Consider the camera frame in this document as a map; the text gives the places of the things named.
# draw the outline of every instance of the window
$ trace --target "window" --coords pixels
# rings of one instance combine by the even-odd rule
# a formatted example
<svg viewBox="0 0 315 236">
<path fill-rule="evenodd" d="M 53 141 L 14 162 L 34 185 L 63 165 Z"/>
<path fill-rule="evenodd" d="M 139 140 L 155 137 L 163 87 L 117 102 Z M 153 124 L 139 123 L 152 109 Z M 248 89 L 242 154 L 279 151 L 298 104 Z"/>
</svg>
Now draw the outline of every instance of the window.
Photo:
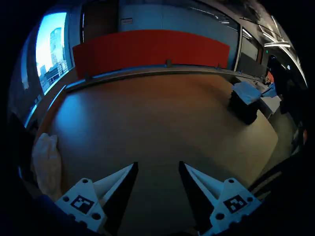
<svg viewBox="0 0 315 236">
<path fill-rule="evenodd" d="M 262 60 L 263 48 L 260 43 L 246 30 L 243 28 L 242 31 L 242 45 L 241 52 L 245 53 L 259 64 Z"/>
<path fill-rule="evenodd" d="M 66 12 L 43 18 L 36 41 L 36 66 L 43 92 L 68 72 L 65 57 L 64 30 Z"/>
</svg>

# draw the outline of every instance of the building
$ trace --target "building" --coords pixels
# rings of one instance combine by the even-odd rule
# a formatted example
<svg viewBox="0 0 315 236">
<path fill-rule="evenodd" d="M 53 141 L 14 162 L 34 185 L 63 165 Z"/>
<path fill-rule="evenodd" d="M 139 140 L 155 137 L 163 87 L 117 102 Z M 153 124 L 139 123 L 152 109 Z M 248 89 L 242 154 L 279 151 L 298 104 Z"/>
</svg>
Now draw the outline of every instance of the building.
<svg viewBox="0 0 315 236">
<path fill-rule="evenodd" d="M 63 56 L 63 59 L 66 60 L 65 47 L 62 47 L 62 56 Z"/>
<path fill-rule="evenodd" d="M 45 67 L 45 65 L 43 65 L 41 68 L 40 68 L 40 71 L 41 71 L 41 75 L 45 75 L 46 74 L 46 67 Z"/>
<path fill-rule="evenodd" d="M 63 61 L 63 47 L 61 45 L 61 28 L 55 28 L 50 33 L 50 55 L 53 66 Z"/>
<path fill-rule="evenodd" d="M 68 71 L 68 65 L 65 60 L 58 62 L 58 74 L 59 76 L 63 75 Z"/>
<path fill-rule="evenodd" d="M 49 82 L 47 81 L 47 77 L 44 74 L 41 74 L 39 77 L 39 81 L 41 83 L 41 87 L 43 91 L 45 92 L 49 88 Z"/>
<path fill-rule="evenodd" d="M 54 81 L 56 81 L 60 77 L 58 73 L 58 64 L 55 64 L 53 67 L 51 67 L 49 71 L 45 74 L 45 77 L 47 78 L 49 86 L 51 86 Z"/>
</svg>

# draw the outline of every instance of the skyscraper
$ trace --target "skyscraper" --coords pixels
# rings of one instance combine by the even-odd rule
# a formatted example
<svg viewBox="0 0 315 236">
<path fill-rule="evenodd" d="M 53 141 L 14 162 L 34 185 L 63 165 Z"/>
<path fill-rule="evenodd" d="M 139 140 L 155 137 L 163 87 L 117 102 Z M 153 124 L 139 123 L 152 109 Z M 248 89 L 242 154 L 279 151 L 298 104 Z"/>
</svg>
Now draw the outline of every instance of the skyscraper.
<svg viewBox="0 0 315 236">
<path fill-rule="evenodd" d="M 55 28 L 50 33 L 50 56 L 52 65 L 54 66 L 60 61 L 63 61 L 63 49 L 61 45 L 61 27 Z"/>
<path fill-rule="evenodd" d="M 41 76 L 44 76 L 44 75 L 46 74 L 46 67 L 45 67 L 45 65 L 43 65 L 43 66 L 40 68 L 40 70 L 41 70 Z"/>
</svg>

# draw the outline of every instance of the floor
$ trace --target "floor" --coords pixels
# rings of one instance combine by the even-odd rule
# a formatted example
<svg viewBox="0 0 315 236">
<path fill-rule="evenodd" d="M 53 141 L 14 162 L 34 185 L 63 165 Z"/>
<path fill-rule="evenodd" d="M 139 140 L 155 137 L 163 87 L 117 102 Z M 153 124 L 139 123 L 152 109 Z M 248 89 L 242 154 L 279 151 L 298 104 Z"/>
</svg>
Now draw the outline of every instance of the floor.
<svg viewBox="0 0 315 236">
<path fill-rule="evenodd" d="M 291 142 L 296 131 L 296 125 L 290 114 L 281 114 L 279 109 L 269 118 L 269 122 L 278 135 L 278 142 L 260 176 L 290 157 L 292 152 Z"/>
<path fill-rule="evenodd" d="M 67 95 L 57 134 L 63 191 L 139 162 L 118 235 L 167 235 L 195 226 L 178 173 L 180 160 L 220 181 L 248 187 L 278 137 L 258 111 L 251 125 L 226 107 L 232 85 L 218 75 L 150 76 L 104 83 Z"/>
</svg>

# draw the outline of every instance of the glass wall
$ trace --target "glass wall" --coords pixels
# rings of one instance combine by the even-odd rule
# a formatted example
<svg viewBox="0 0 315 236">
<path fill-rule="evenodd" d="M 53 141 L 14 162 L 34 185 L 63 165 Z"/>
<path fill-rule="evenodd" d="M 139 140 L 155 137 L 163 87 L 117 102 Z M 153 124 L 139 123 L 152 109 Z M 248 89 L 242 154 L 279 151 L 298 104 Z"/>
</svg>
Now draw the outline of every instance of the glass wall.
<svg viewBox="0 0 315 236">
<path fill-rule="evenodd" d="M 36 67 L 43 92 L 68 72 L 65 57 L 66 12 L 54 13 L 43 18 L 36 41 Z"/>
</svg>

